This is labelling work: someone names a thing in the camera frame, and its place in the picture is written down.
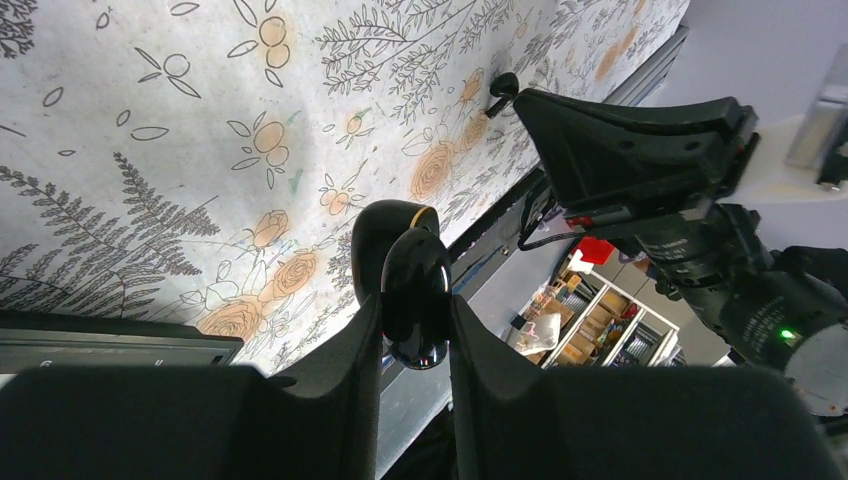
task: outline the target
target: white surface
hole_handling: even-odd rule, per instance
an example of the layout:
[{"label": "white surface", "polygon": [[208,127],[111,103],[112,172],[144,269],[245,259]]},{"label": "white surface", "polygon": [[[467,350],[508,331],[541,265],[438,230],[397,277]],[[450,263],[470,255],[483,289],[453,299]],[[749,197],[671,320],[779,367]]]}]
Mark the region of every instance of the white surface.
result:
[{"label": "white surface", "polygon": [[848,408],[848,331],[831,325],[806,339],[789,359],[783,374],[810,412],[838,417]]},{"label": "white surface", "polygon": [[823,190],[816,185],[818,168],[799,167],[788,163],[790,147],[804,118],[804,115],[794,115],[757,130],[762,139],[733,195],[722,199],[721,203],[762,205],[839,202],[845,205],[848,189]]},{"label": "white surface", "polygon": [[[693,0],[684,23],[689,37],[652,103],[734,96],[765,125],[807,111],[848,42],[848,2]],[[839,221],[846,200],[746,206],[762,215],[759,234],[769,248],[846,246],[848,224]]]},{"label": "white surface", "polygon": [[568,261],[568,269],[572,272],[591,273],[595,264],[583,261],[583,251],[579,248],[571,254],[571,260]]}]

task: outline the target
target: red object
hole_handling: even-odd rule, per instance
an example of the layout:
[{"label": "red object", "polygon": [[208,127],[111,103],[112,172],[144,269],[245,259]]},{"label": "red object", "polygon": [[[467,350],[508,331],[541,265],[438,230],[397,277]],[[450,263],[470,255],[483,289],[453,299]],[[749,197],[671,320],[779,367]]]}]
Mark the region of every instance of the red object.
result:
[{"label": "red object", "polygon": [[581,227],[591,227],[595,225],[595,222],[592,221],[591,217],[571,217],[565,219],[565,224],[571,228],[578,225]]},{"label": "red object", "polygon": [[623,320],[630,320],[631,318],[635,317],[637,313],[639,313],[639,305],[631,303],[630,306],[627,307],[627,310],[625,310],[624,313],[621,314],[621,318]]},{"label": "red object", "polygon": [[580,243],[577,244],[577,250],[583,253],[583,258],[580,259],[581,261],[603,265],[607,263],[615,247],[606,240],[583,237],[583,240],[580,240]]}]

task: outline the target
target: plastic bag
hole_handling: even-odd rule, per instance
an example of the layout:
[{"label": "plastic bag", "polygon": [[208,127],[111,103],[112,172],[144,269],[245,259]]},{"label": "plastic bag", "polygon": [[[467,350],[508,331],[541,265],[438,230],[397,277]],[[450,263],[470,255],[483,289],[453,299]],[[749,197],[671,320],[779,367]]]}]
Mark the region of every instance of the plastic bag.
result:
[{"label": "plastic bag", "polygon": [[515,351],[527,356],[556,347],[560,318],[559,313],[551,313],[527,321],[518,332]]}]

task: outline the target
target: black panel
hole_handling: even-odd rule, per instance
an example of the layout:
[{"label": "black panel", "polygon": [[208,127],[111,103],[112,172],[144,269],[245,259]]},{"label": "black panel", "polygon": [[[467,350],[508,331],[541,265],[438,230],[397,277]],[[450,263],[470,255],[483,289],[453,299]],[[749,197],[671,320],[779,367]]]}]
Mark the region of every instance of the black panel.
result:
[{"label": "black panel", "polygon": [[59,365],[227,365],[242,344],[184,325],[0,311],[0,373]]}]

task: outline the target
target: black knob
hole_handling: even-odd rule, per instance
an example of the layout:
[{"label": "black knob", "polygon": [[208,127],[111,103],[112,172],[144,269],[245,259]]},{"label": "black knob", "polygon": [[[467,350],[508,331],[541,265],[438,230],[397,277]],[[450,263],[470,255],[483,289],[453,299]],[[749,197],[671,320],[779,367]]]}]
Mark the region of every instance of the black knob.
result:
[{"label": "black knob", "polygon": [[486,116],[489,118],[495,118],[503,111],[503,109],[515,100],[515,97],[518,96],[518,91],[518,77],[514,73],[507,72],[498,75],[492,82],[492,85],[489,86],[489,94],[493,97],[500,98],[500,100],[492,105],[491,108],[486,110]]},{"label": "black knob", "polygon": [[439,235],[433,207],[401,200],[380,200],[365,207],[353,224],[350,257],[353,288],[359,304],[380,292],[386,255],[405,231],[422,227]]},{"label": "black knob", "polygon": [[392,245],[382,275],[383,335],[395,360],[433,368],[448,352],[450,256],[439,237],[411,228]]}]

